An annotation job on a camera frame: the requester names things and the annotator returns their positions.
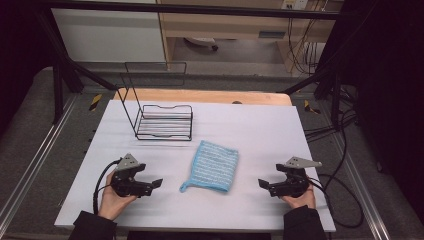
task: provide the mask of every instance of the yellow and black tape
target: yellow and black tape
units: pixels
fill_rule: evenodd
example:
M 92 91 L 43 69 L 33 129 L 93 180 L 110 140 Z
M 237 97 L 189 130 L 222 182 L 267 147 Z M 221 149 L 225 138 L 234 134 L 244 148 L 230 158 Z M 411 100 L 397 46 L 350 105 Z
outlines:
M 100 99 L 102 98 L 102 94 L 97 94 L 94 98 L 93 101 L 91 102 L 90 108 L 88 109 L 89 111 L 94 111 L 96 110 L 97 104 L 99 103 Z
M 305 100 L 305 111 L 313 112 L 315 114 L 321 114 L 321 111 L 319 109 L 313 109 L 313 108 L 311 108 L 311 106 L 309 106 L 308 100 Z

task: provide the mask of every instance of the gray carpet floor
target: gray carpet floor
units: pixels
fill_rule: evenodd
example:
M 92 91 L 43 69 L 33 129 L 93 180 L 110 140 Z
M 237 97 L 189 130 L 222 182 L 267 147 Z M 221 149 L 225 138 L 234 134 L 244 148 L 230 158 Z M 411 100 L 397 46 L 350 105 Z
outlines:
M 226 42 L 221 42 L 220 50 L 218 50 L 220 52 L 227 49 L 219 53 L 222 59 L 229 59 L 224 55 L 232 56 L 231 49 L 238 52 L 240 49 L 245 49 L 247 52 L 252 51 L 252 54 L 262 56 L 254 58 L 249 54 L 244 55 L 243 59 L 254 59 L 251 62 L 237 59 L 228 60 L 228 62 L 236 62 L 233 66 L 237 66 L 238 69 L 245 69 L 257 64 L 270 64 L 272 68 L 279 64 L 281 67 L 281 62 L 279 62 L 281 59 L 272 53 L 276 46 L 272 47 L 266 43 L 261 48 L 261 44 L 258 46 L 251 42 L 242 42 L 242 46 L 234 47 L 236 44 L 234 40 L 228 41 L 228 45 L 225 45 Z M 255 70 L 256 74 L 244 72 L 246 74 L 234 75 L 236 72 L 234 68 L 231 70 L 232 72 L 225 72 L 224 67 L 220 66 L 220 62 L 225 62 L 221 57 L 207 57 L 208 54 L 213 54 L 208 52 L 210 50 L 187 46 L 184 41 L 180 41 L 178 44 L 180 45 L 177 45 L 179 47 L 176 49 L 176 53 L 178 53 L 176 59 L 193 61 L 188 65 L 193 68 L 192 70 L 188 68 L 187 75 L 182 77 L 184 78 L 183 86 L 167 86 L 168 88 L 275 92 L 299 81 L 297 78 L 292 78 L 290 74 L 282 76 L 279 70 L 271 73 L 266 67 L 258 67 Z M 198 57 L 200 53 L 204 53 L 204 58 L 207 58 L 207 61 L 203 62 L 216 61 L 216 67 L 220 68 L 219 71 L 215 69 L 215 74 L 209 74 L 209 72 L 199 74 L 201 71 L 196 70 L 198 68 L 195 62 L 199 62 L 197 66 L 202 66 L 204 58 L 195 57 Z M 272 60 L 267 62 L 264 55 L 270 56 Z M 110 72 L 99 74 L 109 81 L 119 82 L 119 74 Z M 169 81 L 173 77 L 177 76 L 149 76 L 152 81 L 158 80 L 161 83 Z M 66 198 L 84 159 L 84 152 L 90 146 L 90 139 L 95 134 L 107 102 L 114 94 L 99 88 L 88 80 L 85 80 L 84 83 L 87 86 L 85 91 L 77 94 L 75 107 L 10 223 L 5 239 L 19 239 L 19 237 L 20 239 L 66 239 L 66 235 L 69 234 L 68 230 L 56 228 L 53 224 L 60 210 L 60 203 Z M 313 89 L 314 86 L 308 86 L 301 93 L 292 95 L 293 105 L 298 108 L 304 129 L 315 129 L 328 125 L 323 114 L 304 110 L 305 100 L 309 100 L 311 107 L 315 109 L 329 105 L 328 100 L 314 100 L 310 94 Z M 7 132 L 0 139 L 0 166 L 4 170 L 0 173 L 1 206 L 6 204 L 8 197 L 52 126 L 52 92 L 51 71 L 40 72 L 35 77 L 27 98 Z M 91 101 L 97 93 L 103 94 L 102 99 L 95 111 L 89 111 Z M 350 108 L 349 104 L 342 107 L 343 109 Z M 393 178 L 377 171 L 372 150 L 369 148 L 360 126 L 349 125 L 346 128 L 346 135 L 348 152 L 366 183 L 391 239 L 424 239 L 423 225 L 401 194 Z M 329 135 L 310 142 L 309 147 L 314 160 L 321 161 L 324 165 L 317 169 L 318 172 L 332 173 L 340 161 L 340 150 L 336 146 L 334 137 Z M 345 169 L 342 168 L 337 177 L 350 187 L 351 183 Z M 360 219 L 359 208 L 353 198 L 339 184 L 332 182 L 327 193 L 334 208 L 333 217 L 337 221 L 344 224 L 355 224 Z M 332 234 L 333 239 L 374 239 L 366 220 L 358 228 L 350 229 L 340 225 L 336 225 L 336 228 L 337 232 Z M 119 231 L 120 236 L 125 234 L 125 230 Z

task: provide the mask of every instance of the person's left hand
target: person's left hand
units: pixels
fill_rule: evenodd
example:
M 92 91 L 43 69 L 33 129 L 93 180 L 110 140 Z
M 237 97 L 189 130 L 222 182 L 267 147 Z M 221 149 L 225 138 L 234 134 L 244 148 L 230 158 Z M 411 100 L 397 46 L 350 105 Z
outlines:
M 109 220 L 115 220 L 119 214 L 134 200 L 137 196 L 120 197 L 110 186 L 113 171 L 107 175 L 106 186 L 103 190 L 102 203 L 98 215 Z

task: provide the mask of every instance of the floor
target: floor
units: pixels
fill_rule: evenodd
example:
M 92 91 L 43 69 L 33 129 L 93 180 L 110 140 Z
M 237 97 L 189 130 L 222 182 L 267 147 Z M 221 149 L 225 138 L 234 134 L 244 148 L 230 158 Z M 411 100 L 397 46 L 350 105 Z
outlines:
M 277 54 L 275 43 L 228 39 L 217 40 L 217 43 L 219 49 L 213 51 L 193 45 L 184 39 L 177 41 L 175 60 L 187 62 L 184 88 L 275 92 L 307 77 L 305 73 L 286 71 L 281 56 Z M 100 74 L 116 81 L 117 76 L 114 74 Z M 27 99 L 8 131 L 0 139 L 0 167 L 12 169 L 0 174 L 0 204 L 7 207 L 11 204 L 9 196 L 17 190 L 22 190 L 21 200 L 14 202 L 19 208 L 4 207 L 1 212 L 0 227 L 6 232 L 3 239 L 66 239 L 69 231 L 58 229 L 53 223 L 60 210 L 60 203 L 66 197 L 78 166 L 90 145 L 90 139 L 95 134 L 107 100 L 113 96 L 113 93 L 87 79 L 84 80 L 86 88 L 82 94 L 66 93 L 68 99 L 74 99 L 75 106 L 64 127 L 59 129 L 61 132 L 54 139 L 54 145 L 43 155 L 37 151 L 52 128 L 51 81 L 51 72 L 48 70 L 37 75 Z M 298 107 L 305 130 L 329 125 L 326 115 L 329 101 L 316 101 L 312 95 L 315 87 L 311 84 L 291 96 L 293 104 Z M 345 90 L 349 93 L 355 91 L 348 86 Z M 93 97 L 98 93 L 103 95 L 96 111 L 88 111 Z M 305 110 L 305 100 L 310 104 L 308 110 Z M 349 108 L 350 103 L 342 104 L 342 110 Z M 369 148 L 360 126 L 350 124 L 345 131 L 349 161 L 337 177 L 348 189 L 355 192 L 357 183 L 352 182 L 352 174 L 349 171 L 352 166 L 357 169 L 359 178 L 372 200 L 372 204 L 367 206 L 375 207 L 377 217 L 383 223 L 380 227 L 383 226 L 385 230 L 380 232 L 387 235 L 378 236 L 373 232 L 375 226 L 372 219 L 376 216 L 368 216 L 357 228 L 336 225 L 337 232 L 332 234 L 333 239 L 424 239 L 422 223 L 403 198 L 394 180 L 390 175 L 378 172 L 372 149 Z M 305 131 L 314 160 L 323 162 L 325 166 L 317 169 L 318 173 L 333 172 L 340 162 L 344 146 L 340 133 L 324 138 L 321 138 L 323 135 L 308 133 L 310 132 Z M 35 164 L 34 156 L 41 156 L 42 164 Z M 37 171 L 28 173 L 28 166 L 33 166 Z M 29 181 L 27 185 L 30 187 L 17 189 L 22 181 Z M 333 217 L 347 225 L 357 223 L 361 214 L 346 189 L 333 183 L 329 186 L 328 193 L 335 212 Z M 4 217 L 5 210 L 10 210 L 9 216 L 12 215 L 13 218 Z M 122 230 L 119 233 L 125 235 L 126 232 Z

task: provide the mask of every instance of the black sleeve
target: black sleeve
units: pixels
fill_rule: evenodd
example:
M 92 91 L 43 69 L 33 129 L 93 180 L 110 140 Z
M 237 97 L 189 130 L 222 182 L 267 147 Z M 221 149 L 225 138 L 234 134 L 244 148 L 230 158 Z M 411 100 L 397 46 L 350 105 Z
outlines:
M 283 239 L 327 239 L 317 210 L 310 209 L 305 205 L 286 213 L 284 215 Z
M 84 211 L 74 225 L 69 240 L 112 240 L 116 230 L 113 221 Z

